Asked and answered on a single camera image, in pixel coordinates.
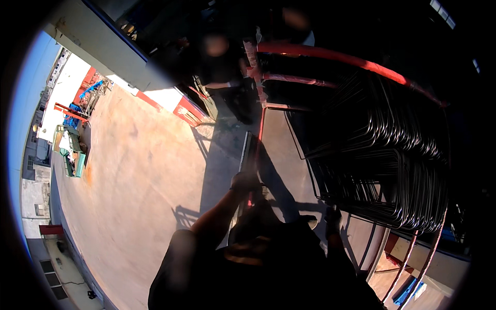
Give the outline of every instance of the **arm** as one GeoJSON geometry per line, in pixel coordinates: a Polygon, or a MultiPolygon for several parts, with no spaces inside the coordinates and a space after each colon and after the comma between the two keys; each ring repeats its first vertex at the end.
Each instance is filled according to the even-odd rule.
{"type": "Polygon", "coordinates": [[[219,88],[227,88],[229,87],[228,83],[208,83],[205,85],[206,88],[211,88],[211,89],[219,89],[219,88]]]}
{"type": "Polygon", "coordinates": [[[239,64],[240,64],[241,74],[243,76],[247,76],[247,74],[248,74],[247,63],[245,62],[245,60],[243,58],[240,58],[239,64]]]}
{"type": "Polygon", "coordinates": [[[256,175],[246,172],[236,174],[224,197],[191,226],[190,230],[198,237],[199,242],[205,243],[207,247],[217,248],[227,233],[239,203],[257,186],[260,186],[260,182],[256,175]]]}
{"type": "Polygon", "coordinates": [[[329,268],[342,277],[341,280],[351,281],[357,278],[355,268],[344,251],[343,241],[339,233],[343,217],[341,211],[334,205],[327,208],[325,220],[327,222],[325,236],[327,238],[327,261],[329,268]]]}

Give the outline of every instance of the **stain on ground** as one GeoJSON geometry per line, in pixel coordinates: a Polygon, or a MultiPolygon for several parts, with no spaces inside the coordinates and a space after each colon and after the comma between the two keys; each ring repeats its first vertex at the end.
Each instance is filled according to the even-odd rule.
{"type": "Polygon", "coordinates": [[[133,138],[138,138],[138,128],[136,128],[136,124],[132,124],[133,126],[133,131],[129,133],[129,135],[133,138]]]}
{"type": "Polygon", "coordinates": [[[84,174],[83,174],[84,178],[86,179],[86,184],[88,184],[89,186],[91,186],[91,167],[88,165],[86,166],[86,170],[84,171],[84,174]]]}

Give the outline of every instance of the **glove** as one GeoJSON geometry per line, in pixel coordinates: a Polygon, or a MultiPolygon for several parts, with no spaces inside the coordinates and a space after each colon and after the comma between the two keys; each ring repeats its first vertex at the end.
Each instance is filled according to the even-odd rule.
{"type": "Polygon", "coordinates": [[[238,172],[231,179],[231,188],[238,194],[244,195],[251,191],[261,190],[261,183],[255,173],[238,172]]]}
{"type": "Polygon", "coordinates": [[[227,82],[227,87],[237,87],[239,85],[240,85],[240,82],[239,81],[227,82]]]}
{"type": "Polygon", "coordinates": [[[341,226],[343,224],[343,216],[341,215],[341,211],[336,205],[328,207],[325,213],[325,237],[327,239],[332,234],[339,234],[339,232],[341,231],[341,226]]]}

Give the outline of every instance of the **hand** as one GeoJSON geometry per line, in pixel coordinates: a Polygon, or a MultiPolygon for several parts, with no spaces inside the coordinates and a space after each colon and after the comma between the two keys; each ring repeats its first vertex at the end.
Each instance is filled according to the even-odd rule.
{"type": "Polygon", "coordinates": [[[339,234],[341,225],[343,224],[343,216],[336,205],[328,207],[324,216],[324,221],[327,223],[325,227],[325,237],[329,238],[332,234],[339,234]]]}
{"type": "Polygon", "coordinates": [[[231,179],[231,189],[240,195],[248,194],[261,187],[255,173],[239,172],[231,179]]]}
{"type": "Polygon", "coordinates": [[[252,68],[252,67],[247,67],[247,76],[251,78],[255,78],[256,76],[260,75],[260,70],[258,67],[252,68]]]}

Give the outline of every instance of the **black shirt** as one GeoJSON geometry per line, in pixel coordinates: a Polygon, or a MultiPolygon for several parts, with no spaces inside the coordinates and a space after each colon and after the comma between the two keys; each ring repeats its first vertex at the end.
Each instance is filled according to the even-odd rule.
{"type": "Polygon", "coordinates": [[[229,40],[229,49],[221,56],[209,56],[204,50],[201,54],[200,79],[203,85],[212,82],[227,83],[243,79],[239,59],[244,57],[244,53],[235,41],[229,40]]]}
{"type": "Polygon", "coordinates": [[[167,306],[325,304],[381,309],[343,253],[327,258],[307,223],[282,224],[229,247],[204,248],[193,232],[174,233],[148,296],[150,310],[167,306]]]}

